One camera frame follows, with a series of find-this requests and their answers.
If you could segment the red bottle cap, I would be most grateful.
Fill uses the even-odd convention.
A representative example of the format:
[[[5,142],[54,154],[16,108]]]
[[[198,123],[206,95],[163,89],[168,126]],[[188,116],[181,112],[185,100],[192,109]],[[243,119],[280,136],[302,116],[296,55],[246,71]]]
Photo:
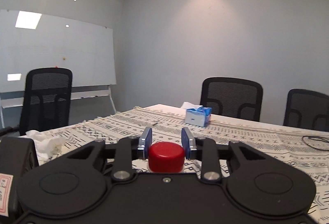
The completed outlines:
[[[183,170],[185,151],[171,142],[152,144],[148,152],[148,167],[153,173],[180,173]]]

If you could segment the blue white tissue box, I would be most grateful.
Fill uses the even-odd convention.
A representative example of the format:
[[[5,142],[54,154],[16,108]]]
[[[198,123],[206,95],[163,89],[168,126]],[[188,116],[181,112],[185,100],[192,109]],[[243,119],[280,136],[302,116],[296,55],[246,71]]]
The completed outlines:
[[[212,108],[184,102],[181,109],[185,110],[185,123],[198,127],[206,127],[211,118]]]

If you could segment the crumpled white tissue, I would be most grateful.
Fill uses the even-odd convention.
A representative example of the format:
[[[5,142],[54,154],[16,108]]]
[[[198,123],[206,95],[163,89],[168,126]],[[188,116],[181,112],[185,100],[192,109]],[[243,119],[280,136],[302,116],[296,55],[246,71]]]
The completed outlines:
[[[54,153],[58,153],[61,150],[66,141],[60,135],[52,135],[48,132],[42,133],[36,130],[27,131],[20,138],[32,139],[34,141],[39,165],[47,163]]]

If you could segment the black mesh chair by whiteboard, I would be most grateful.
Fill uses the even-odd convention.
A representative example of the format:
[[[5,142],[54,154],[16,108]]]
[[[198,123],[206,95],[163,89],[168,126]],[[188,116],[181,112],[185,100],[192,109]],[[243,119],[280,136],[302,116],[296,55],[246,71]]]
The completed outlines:
[[[26,76],[20,123],[1,129],[1,137],[69,125],[73,73],[67,68],[37,68]]]

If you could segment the black mesh chair far left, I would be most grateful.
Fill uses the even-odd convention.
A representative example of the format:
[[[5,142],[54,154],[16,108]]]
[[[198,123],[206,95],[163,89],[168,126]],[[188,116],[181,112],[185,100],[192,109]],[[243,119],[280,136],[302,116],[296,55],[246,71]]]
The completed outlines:
[[[200,105],[212,108],[212,114],[260,121],[263,87],[254,81],[212,77],[202,83]]]

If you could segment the white whiteboard on stand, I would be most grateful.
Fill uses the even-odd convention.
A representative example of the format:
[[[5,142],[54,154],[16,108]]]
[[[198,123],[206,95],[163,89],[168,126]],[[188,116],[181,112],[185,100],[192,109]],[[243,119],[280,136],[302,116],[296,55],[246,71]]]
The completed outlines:
[[[43,67],[68,68],[74,87],[116,85],[113,27],[1,10],[1,105],[21,106],[27,73]]]

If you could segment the patterned white tablecloth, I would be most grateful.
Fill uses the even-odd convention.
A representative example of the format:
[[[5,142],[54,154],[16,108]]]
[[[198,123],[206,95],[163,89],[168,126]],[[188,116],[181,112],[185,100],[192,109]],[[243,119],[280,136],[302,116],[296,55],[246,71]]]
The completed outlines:
[[[147,108],[136,107],[105,118],[97,118],[71,127],[49,131],[66,139],[55,158],[87,142],[104,139],[113,144],[133,134],[141,134],[145,127],[152,127],[154,142],[179,143],[184,123],[184,111],[167,105]],[[213,115],[205,128],[190,126],[196,137],[214,139],[217,143],[243,142],[277,160],[307,173],[316,185],[316,196],[308,212],[316,223],[328,223],[328,133],[292,127],[252,122]],[[322,142],[312,140],[321,137]],[[182,210],[154,202],[154,209],[142,213],[137,202],[103,206],[105,223],[226,223],[221,200],[206,203],[200,198],[190,199]]]

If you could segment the black mesh chair far middle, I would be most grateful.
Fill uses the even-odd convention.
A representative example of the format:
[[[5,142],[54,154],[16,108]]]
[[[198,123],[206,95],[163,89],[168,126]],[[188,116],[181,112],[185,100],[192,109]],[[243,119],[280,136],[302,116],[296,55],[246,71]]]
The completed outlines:
[[[288,92],[283,125],[328,132],[328,95],[306,89]]]

